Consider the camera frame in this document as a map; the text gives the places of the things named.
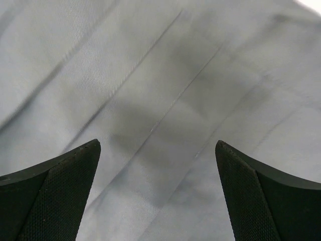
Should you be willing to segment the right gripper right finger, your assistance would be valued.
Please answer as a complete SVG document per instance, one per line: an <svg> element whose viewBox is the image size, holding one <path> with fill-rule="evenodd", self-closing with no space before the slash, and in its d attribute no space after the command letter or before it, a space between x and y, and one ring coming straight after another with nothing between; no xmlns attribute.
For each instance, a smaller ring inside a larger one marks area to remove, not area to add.
<svg viewBox="0 0 321 241"><path fill-rule="evenodd" d="M216 162L235 240L320 240L320 183L259 162L224 141Z"/></svg>

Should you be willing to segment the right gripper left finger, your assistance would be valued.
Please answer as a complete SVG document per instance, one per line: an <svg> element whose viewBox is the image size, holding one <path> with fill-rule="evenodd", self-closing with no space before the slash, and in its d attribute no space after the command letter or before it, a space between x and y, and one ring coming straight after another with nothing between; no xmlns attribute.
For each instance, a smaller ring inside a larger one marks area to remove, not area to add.
<svg viewBox="0 0 321 241"><path fill-rule="evenodd" d="M1 176L1 240L75 240L100 153L94 139Z"/></svg>

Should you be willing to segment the grey pleated skirt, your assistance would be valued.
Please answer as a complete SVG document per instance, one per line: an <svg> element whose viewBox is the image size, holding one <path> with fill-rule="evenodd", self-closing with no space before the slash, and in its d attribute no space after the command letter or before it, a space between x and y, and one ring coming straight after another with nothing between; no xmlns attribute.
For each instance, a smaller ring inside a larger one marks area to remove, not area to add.
<svg viewBox="0 0 321 241"><path fill-rule="evenodd" d="M320 181L320 15L296 1L1 1L1 174L92 139L77 240L233 240L217 141Z"/></svg>

